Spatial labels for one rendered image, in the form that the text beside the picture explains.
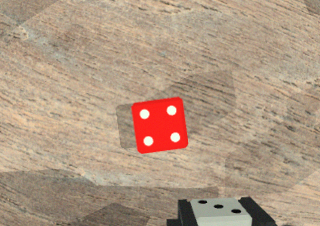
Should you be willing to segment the white die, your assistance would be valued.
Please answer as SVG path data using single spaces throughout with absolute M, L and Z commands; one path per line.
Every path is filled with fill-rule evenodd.
M 192 199 L 198 226 L 251 226 L 252 217 L 235 198 Z

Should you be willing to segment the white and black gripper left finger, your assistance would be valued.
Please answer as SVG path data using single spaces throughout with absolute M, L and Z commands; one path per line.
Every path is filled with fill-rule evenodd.
M 167 219 L 166 226 L 198 226 L 191 203 L 178 200 L 178 219 Z

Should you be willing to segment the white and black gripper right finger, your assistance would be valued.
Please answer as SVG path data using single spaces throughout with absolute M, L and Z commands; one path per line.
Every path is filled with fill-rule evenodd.
M 251 197 L 241 197 L 238 202 L 252 217 L 251 226 L 278 226 L 276 221 L 266 213 Z

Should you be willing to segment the red die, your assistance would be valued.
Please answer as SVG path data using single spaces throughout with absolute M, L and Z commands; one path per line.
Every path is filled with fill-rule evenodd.
M 138 152 L 144 154 L 187 147 L 181 98 L 138 102 L 131 108 Z

